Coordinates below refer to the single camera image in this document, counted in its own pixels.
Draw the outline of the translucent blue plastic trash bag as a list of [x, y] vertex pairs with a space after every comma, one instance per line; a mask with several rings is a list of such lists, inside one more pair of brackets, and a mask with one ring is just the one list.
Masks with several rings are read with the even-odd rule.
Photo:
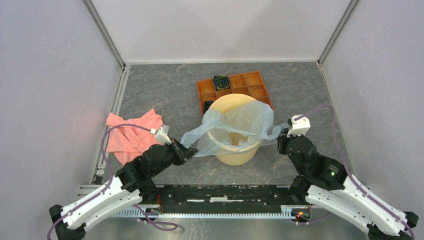
[[210, 108], [199, 127], [184, 133], [181, 144], [196, 144], [196, 157], [241, 154], [277, 143], [287, 123], [274, 124], [274, 111], [260, 101], [251, 101], [225, 113]]

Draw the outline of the yellow plastic trash bin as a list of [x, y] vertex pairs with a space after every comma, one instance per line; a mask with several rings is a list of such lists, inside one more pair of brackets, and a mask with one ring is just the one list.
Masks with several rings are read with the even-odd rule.
[[273, 109], [245, 94], [232, 93], [218, 98], [204, 119], [214, 120], [214, 125], [205, 133], [209, 144], [205, 152], [227, 165], [243, 165], [259, 147], [275, 141], [272, 139]]

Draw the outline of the orange wooden divided tray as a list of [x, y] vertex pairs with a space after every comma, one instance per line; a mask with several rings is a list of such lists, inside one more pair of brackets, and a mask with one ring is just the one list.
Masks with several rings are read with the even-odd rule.
[[204, 101], [216, 101], [230, 94], [243, 94], [253, 99], [268, 104], [273, 108], [269, 93], [259, 71], [246, 72], [228, 76], [230, 88], [216, 91], [213, 78], [203, 79], [196, 82], [197, 95], [199, 98], [200, 111], [203, 114]]

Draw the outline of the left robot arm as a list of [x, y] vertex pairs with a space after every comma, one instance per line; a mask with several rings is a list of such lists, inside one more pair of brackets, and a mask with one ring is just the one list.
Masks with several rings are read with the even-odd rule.
[[47, 239], [55, 232], [59, 240], [81, 240], [87, 231], [117, 212], [141, 202], [153, 203], [158, 192], [153, 177], [171, 165], [186, 163], [197, 152], [196, 148], [184, 147], [174, 138], [164, 145], [152, 145], [83, 198], [68, 205], [50, 207], [53, 225]]

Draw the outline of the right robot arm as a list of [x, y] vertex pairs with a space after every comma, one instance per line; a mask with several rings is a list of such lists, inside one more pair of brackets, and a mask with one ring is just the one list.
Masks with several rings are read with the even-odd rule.
[[288, 189], [295, 204], [308, 203], [343, 218], [370, 240], [412, 240], [419, 216], [382, 201], [337, 160], [320, 154], [305, 136], [277, 137], [278, 152], [287, 155], [298, 175]]

